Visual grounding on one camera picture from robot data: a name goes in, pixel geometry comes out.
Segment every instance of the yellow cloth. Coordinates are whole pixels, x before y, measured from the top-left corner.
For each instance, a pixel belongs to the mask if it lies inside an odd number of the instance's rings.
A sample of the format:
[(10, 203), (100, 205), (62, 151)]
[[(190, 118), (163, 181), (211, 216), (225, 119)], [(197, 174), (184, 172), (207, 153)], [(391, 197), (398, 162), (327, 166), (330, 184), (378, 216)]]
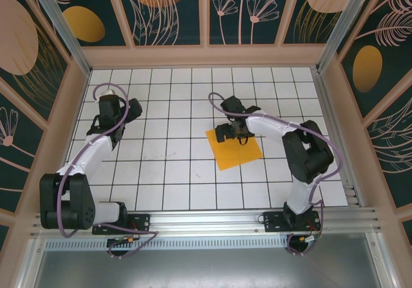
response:
[(255, 138), (249, 138), (246, 145), (240, 145), (238, 139), (218, 143), (215, 130), (206, 131), (206, 136), (220, 171), (263, 158), (262, 151)]

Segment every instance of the gray metal surface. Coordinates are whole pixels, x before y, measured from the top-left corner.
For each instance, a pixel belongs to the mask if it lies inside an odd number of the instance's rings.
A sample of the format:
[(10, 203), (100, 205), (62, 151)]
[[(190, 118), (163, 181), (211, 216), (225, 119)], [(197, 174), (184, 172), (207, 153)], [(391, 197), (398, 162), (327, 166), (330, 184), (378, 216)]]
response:
[(141, 251), (125, 260), (105, 252), (46, 252), (37, 288), (375, 288), (364, 235), (325, 235), (308, 256), (285, 249)]

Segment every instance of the white grid board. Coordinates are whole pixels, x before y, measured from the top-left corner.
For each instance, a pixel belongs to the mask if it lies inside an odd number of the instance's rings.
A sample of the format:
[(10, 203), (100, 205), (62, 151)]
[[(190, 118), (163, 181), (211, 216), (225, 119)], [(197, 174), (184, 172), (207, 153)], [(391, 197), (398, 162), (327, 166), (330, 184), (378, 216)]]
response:
[[(309, 68), (93, 70), (68, 158), (80, 149), (98, 113), (94, 87), (109, 81), (137, 98), (144, 112), (126, 125), (120, 144), (89, 183), (100, 201), (122, 201), (128, 210), (283, 206), (292, 176), (280, 143), (257, 137), (263, 159), (219, 170), (205, 132), (228, 120), (208, 102), (211, 91), (235, 95), (246, 108), (257, 105), (286, 120), (312, 119), (328, 136)], [(339, 175), (321, 189), (326, 206), (348, 205)], [(314, 200), (319, 198), (317, 190)]]

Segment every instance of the cable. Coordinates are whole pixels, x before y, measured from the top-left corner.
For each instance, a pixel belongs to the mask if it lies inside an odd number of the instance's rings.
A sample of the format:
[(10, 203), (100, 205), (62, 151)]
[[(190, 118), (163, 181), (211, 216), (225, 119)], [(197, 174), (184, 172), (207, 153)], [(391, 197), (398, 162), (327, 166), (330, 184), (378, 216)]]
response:
[[(84, 152), (91, 146), (93, 145), (94, 142), (96, 142), (98, 139), (100, 139), (101, 137), (104, 137), (106, 135), (108, 135), (109, 133), (115, 131), (117, 128), (119, 128), (123, 122), (126, 120), (127, 114), (129, 113), (129, 98), (127, 97), (127, 93), (123, 90), (123, 88), (121, 88), (120, 86), (113, 84), (113, 83), (102, 83), (99, 84), (95, 87), (95, 89), (93, 90), (93, 99), (96, 100), (96, 91), (102, 87), (102, 86), (114, 86), (116, 88), (118, 88), (120, 90), (120, 92), (123, 94), (124, 96), (124, 103), (125, 103), (125, 107), (126, 110), (124, 112), (123, 117), (121, 118), (121, 120), (115, 125), (113, 126), (111, 129), (101, 133), (100, 135), (98, 135), (97, 137), (93, 138), (89, 143), (87, 143), (77, 154), (77, 156), (73, 159), (71, 165), (69, 166), (69, 168), (67, 169), (67, 171), (65, 172), (65, 174), (62, 177), (62, 180), (60, 182), (59, 185), (59, 190), (57, 191), (57, 225), (59, 227), (59, 231), (61, 233), (61, 235), (64, 238), (71, 238), (77, 231), (78, 229), (75, 229), (74, 231), (72, 231), (70, 234), (67, 234), (63, 228), (63, 223), (62, 223), (62, 192), (63, 192), (63, 187), (64, 187), (64, 183), (66, 182), (67, 177), (69, 176), (70, 172), (73, 170), (73, 168), (75, 168), (76, 163), (80, 160), (81, 156), (84, 154)], [(145, 241), (141, 246), (137, 247), (136, 249), (134, 249), (133, 251), (129, 251), (126, 254), (124, 254), (123, 256), (119, 256), (118, 259), (121, 259), (122, 257), (127, 257), (127, 256), (131, 256), (132, 254), (137, 253), (143, 246), (145, 246), (147, 243), (149, 243), (152, 239), (154, 239), (158, 232), (153, 232), (153, 231), (139, 231), (139, 230), (132, 230), (132, 229), (126, 229), (126, 228), (121, 228), (121, 227), (117, 227), (111, 224), (99, 224), (99, 225), (95, 225), (95, 226), (104, 226), (104, 227), (109, 227), (112, 229), (116, 229), (116, 230), (120, 230), (120, 231), (125, 231), (128, 233), (132, 233), (134, 235), (136, 234), (140, 234), (140, 235), (151, 235), (153, 234), (153, 236), (148, 239), (147, 241)], [(111, 249), (113, 248), (115, 244), (112, 244), (109, 248), (109, 254), (111, 255), (111, 257), (113, 258), (114, 255), (111, 253)]]
[[(271, 115), (267, 115), (267, 114), (263, 114), (263, 115), (262, 115), (262, 114), (259, 114), (259, 113), (232, 113), (232, 112), (227, 112), (227, 111), (219, 108), (217, 105), (215, 105), (215, 103), (213, 102), (213, 95), (218, 96), (221, 100), (225, 100), (225, 98), (223, 98), (223, 96), (220, 95), (219, 93), (215, 93), (215, 92), (209, 93), (209, 96), (208, 96), (209, 102), (211, 103), (211, 105), (213, 106), (213, 108), (215, 108), (216, 110), (218, 110), (219, 112), (221, 112), (221, 113), (223, 113), (223, 114), (225, 114), (225, 115), (236, 116), (236, 117), (251, 117), (251, 116), (253, 116), (253, 117), (262, 117), (262, 118), (266, 118), (266, 119), (272, 119), (272, 120), (274, 120), (274, 121), (276, 121), (276, 122), (279, 122), (279, 123), (281, 123), (281, 124), (284, 124), (284, 125), (287, 125), (287, 126), (290, 126), (290, 127), (293, 127), (293, 128), (296, 128), (296, 129), (299, 129), (299, 130), (302, 130), (302, 131), (305, 131), (305, 132), (307, 132), (307, 133), (310, 133), (311, 135), (314, 135), (315, 137), (317, 137), (317, 138), (325, 141), (325, 142), (334, 150), (336, 156), (337, 156), (338, 159), (339, 159), (339, 160), (338, 160), (338, 163), (337, 163), (337, 169), (336, 169), (335, 171), (332, 171), (331, 173), (329, 173), (329, 174), (327, 174), (327, 175), (324, 175), (324, 176), (321, 176), (321, 177), (317, 178), (317, 179), (315, 180), (314, 186), (312, 187), (312, 190), (311, 190), (311, 192), (310, 192), (310, 194), (309, 194), (309, 203), (310, 203), (311, 205), (313, 205), (313, 206), (317, 206), (317, 205), (319, 205), (319, 204), (321, 205), (321, 221), (320, 221), (320, 223), (321, 223), (320, 233), (321, 233), (321, 231), (322, 231), (322, 229), (323, 229), (323, 207), (324, 207), (322, 191), (321, 191), (321, 196), (322, 196), (322, 198), (321, 198), (318, 202), (312, 202), (312, 199), (313, 199), (313, 197), (314, 197), (315, 190), (316, 190), (317, 186), (319, 185), (319, 183), (322, 182), (323, 180), (326, 180), (327, 178), (330, 178), (330, 177), (338, 174), (338, 173), (340, 172), (340, 170), (342, 169), (342, 167), (343, 167), (343, 155), (342, 155), (341, 151), (339, 150), (339, 148), (338, 148), (335, 144), (333, 144), (329, 139), (325, 138), (323, 135), (319, 134), (318, 132), (313, 131), (313, 130), (308, 129), (308, 128), (305, 128), (305, 127), (302, 127), (302, 126), (297, 125), (297, 124), (293, 124), (293, 123), (291, 123), (291, 122), (287, 122), (287, 121), (285, 121), (285, 120), (283, 120), (283, 119), (280, 119), (279, 117), (275, 117), (275, 116), (271, 116)], [(291, 239), (292, 237), (293, 237), (293, 233), (288, 236), (288, 239), (287, 239), (287, 241), (286, 241), (286, 248), (288, 249), (288, 251), (289, 251), (290, 253), (299, 253), (299, 254), (303, 255), (303, 253), (300, 253), (300, 252), (298, 252), (298, 251), (296, 251), (295, 249), (293, 249), (293, 248), (290, 247), (289, 244), (290, 244), (290, 239)], [(313, 245), (312, 245), (309, 249), (307, 249), (305, 252), (307, 253), (307, 252), (311, 251), (311, 250), (314, 248), (314, 245), (315, 245), (315, 244), (313, 244)]]
[(126, 254), (123, 254), (122, 256), (115, 256), (111, 250), (114, 246), (116, 246), (116, 243), (113, 243), (110, 245), (109, 247), (109, 254), (110, 254), (110, 258), (114, 259), (123, 259), (123, 258), (127, 258), (135, 253), (137, 253), (139, 250), (141, 250), (141, 248), (143, 248), (146, 244), (148, 244), (151, 240), (153, 240), (158, 234), (159, 232), (157, 231), (139, 231), (139, 230), (132, 230), (132, 229), (126, 229), (126, 228), (122, 228), (122, 227), (117, 227), (111, 224), (100, 224), (97, 226), (103, 226), (103, 227), (107, 227), (107, 228), (112, 228), (112, 229), (116, 229), (116, 230), (120, 230), (120, 231), (124, 231), (124, 232), (128, 232), (128, 233), (132, 233), (134, 235), (136, 234), (140, 234), (140, 235), (153, 235), (150, 239), (146, 240), (145, 242), (143, 242), (140, 246), (138, 246), (136, 249), (132, 250), (132, 251), (128, 251)]

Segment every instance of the white robotic arm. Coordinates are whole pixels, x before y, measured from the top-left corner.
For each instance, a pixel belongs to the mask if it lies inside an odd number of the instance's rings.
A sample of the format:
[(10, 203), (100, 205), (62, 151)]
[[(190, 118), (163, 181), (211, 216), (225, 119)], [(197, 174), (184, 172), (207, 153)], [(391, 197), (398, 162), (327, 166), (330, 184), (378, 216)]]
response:
[(239, 139), (239, 143), (243, 145), (249, 137), (262, 135), (274, 143), (282, 143), (292, 174), (292, 190), (283, 206), (283, 218), (289, 231), (306, 226), (308, 217), (314, 215), (311, 195), (313, 196), (316, 179), (322, 177), (333, 162), (329, 146), (319, 138), (322, 135), (319, 127), (311, 120), (303, 124), (281, 123), (273, 117), (265, 117), (265, 112), (257, 106), (246, 109), (235, 96), (222, 99), (219, 110), (226, 114), (230, 123), (216, 127), (217, 141)]
[[(257, 111), (254, 114), (265, 115), (264, 111)], [(255, 135), (262, 135), (272, 140), (274, 143), (282, 144), (282, 137), (286, 133), (295, 131), (296, 128), (275, 122), (271, 119), (266, 119), (260, 116), (251, 116), (246, 119), (247, 128)], [(309, 201), (312, 188), (315, 186), (315, 182), (307, 184), (301, 182), (292, 175), (292, 190), (286, 201), (288, 207), (297, 215), (306, 212), (312, 205)]]
[[(45, 174), (40, 181), (41, 224), (46, 229), (58, 228), (59, 202), (64, 229), (89, 229), (92, 225), (102, 223), (114, 223), (127, 228), (127, 209), (124, 203), (98, 201), (93, 197), (88, 179), (120, 142), (125, 125), (142, 114), (142, 107), (136, 99), (131, 99), (128, 102), (128, 113), (125, 115), (125, 100), (112, 90), (105, 91), (100, 96), (98, 105), (99, 114), (93, 120), (80, 151), (58, 172)], [(67, 179), (62, 184), (62, 196), (69, 191), (70, 199), (60, 201), (57, 188), (66, 174)]]
[[(97, 134), (88, 135), (84, 144), (80, 149), (82, 149), (86, 144), (89, 144)], [(104, 136), (95, 141), (80, 157), (79, 163), (70, 171), (69, 176), (76, 174), (86, 175), (90, 179), (96, 172), (100, 163), (109, 156), (113, 151), (111, 138)], [(73, 164), (73, 159), (76, 158), (80, 150), (72, 156), (71, 160), (60, 170), (57, 174), (63, 176), (69, 167)], [(93, 220), (93, 225), (116, 222), (120, 215), (120, 205), (115, 202), (101, 202), (98, 198), (93, 196), (91, 192), (93, 201), (95, 203), (95, 216)]]

